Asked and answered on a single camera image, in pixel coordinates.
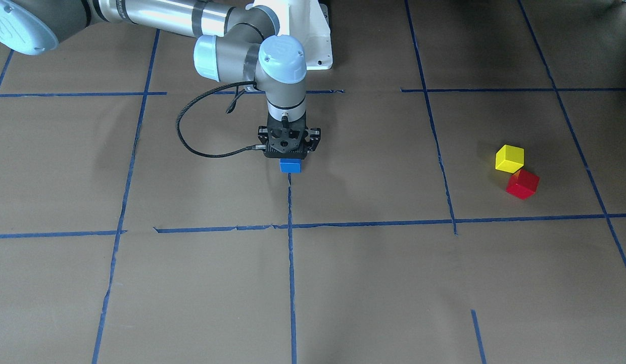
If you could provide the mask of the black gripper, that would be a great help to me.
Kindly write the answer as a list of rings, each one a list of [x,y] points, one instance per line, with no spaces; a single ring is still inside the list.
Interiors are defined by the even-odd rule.
[[[271,123],[258,127],[258,150],[271,159],[306,159],[315,152],[320,140],[319,127],[308,128],[305,122],[292,122],[287,127],[282,123]]]

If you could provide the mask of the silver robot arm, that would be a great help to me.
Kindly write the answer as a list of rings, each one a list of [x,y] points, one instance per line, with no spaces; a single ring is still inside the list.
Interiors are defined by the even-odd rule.
[[[333,63],[330,26],[318,1],[254,1],[235,7],[215,1],[0,1],[0,42],[24,55],[41,55],[102,21],[157,28],[192,37],[197,73],[222,86],[193,99],[180,124],[205,97],[235,88],[235,97],[266,95],[267,124],[258,129],[268,158],[303,160],[321,139],[306,125],[306,75]]]

